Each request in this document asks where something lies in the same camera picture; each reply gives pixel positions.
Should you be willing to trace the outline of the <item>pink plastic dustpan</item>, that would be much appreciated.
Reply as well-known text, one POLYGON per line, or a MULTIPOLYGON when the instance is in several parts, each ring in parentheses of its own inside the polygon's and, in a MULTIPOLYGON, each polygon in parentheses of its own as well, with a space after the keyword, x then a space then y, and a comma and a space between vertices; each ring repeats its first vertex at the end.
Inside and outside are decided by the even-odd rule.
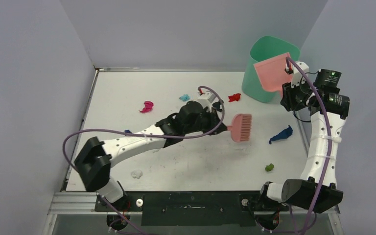
POLYGON ((286 60, 289 52, 254 63, 254 68, 264 91, 282 93, 282 86, 290 83, 293 68, 286 60))

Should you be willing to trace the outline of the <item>long dark blue paper scrap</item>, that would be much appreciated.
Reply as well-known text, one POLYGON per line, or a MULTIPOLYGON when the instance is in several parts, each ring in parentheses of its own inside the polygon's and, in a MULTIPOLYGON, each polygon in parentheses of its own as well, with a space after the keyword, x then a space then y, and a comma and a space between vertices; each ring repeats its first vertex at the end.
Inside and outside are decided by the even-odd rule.
POLYGON ((293 129, 289 125, 287 128, 283 129, 278 134, 276 134, 273 137, 271 137, 269 139, 269 144, 272 144, 273 142, 276 142, 276 141, 281 141, 281 140, 288 139, 292 135, 293 135, 293 129))

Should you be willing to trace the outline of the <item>pink hand brush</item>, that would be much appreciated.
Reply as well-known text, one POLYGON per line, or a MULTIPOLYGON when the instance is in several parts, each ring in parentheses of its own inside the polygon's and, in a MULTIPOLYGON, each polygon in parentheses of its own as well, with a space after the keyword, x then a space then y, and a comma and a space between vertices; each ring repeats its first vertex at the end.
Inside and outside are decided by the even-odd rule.
POLYGON ((227 130, 231 133, 234 142, 249 141, 252 127, 251 114, 237 114, 234 116, 227 130))

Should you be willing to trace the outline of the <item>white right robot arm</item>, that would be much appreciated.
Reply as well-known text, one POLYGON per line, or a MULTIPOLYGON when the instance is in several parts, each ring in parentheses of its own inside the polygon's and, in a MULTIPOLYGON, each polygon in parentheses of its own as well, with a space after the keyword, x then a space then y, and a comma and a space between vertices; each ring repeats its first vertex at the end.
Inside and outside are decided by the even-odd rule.
POLYGON ((312 134, 304 170, 298 179, 287 179, 283 184, 266 182, 257 196, 263 210, 290 204, 315 213, 323 213, 339 204, 343 192, 336 188, 336 156, 340 135, 349 114, 350 99, 340 95, 337 87, 341 73, 321 69, 316 72, 313 86, 316 88, 328 116, 325 121, 321 104, 311 87, 297 72, 296 85, 282 86, 281 105, 287 111, 308 108, 312 134))

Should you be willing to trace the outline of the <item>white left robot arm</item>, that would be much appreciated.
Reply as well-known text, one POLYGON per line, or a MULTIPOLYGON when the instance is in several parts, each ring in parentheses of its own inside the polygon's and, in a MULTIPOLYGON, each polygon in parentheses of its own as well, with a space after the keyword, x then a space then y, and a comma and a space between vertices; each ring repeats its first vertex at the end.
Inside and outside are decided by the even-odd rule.
POLYGON ((111 176, 111 168, 138 154, 169 147, 193 133, 218 135, 227 131, 215 108, 204 108, 189 101, 179 112, 136 133, 111 140, 88 139, 74 160, 77 172, 87 192, 97 192, 107 199, 115 211, 126 206, 126 193, 120 182, 111 176))

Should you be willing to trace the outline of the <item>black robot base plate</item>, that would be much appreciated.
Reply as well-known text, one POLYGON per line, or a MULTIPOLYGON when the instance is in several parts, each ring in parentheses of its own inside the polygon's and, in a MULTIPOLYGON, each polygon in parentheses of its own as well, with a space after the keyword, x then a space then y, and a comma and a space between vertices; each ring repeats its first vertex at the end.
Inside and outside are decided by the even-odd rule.
POLYGON ((128 191, 124 202, 110 208, 96 198, 96 212, 142 216, 143 226, 254 226, 255 216, 274 218, 288 207, 263 202, 259 191, 128 191))

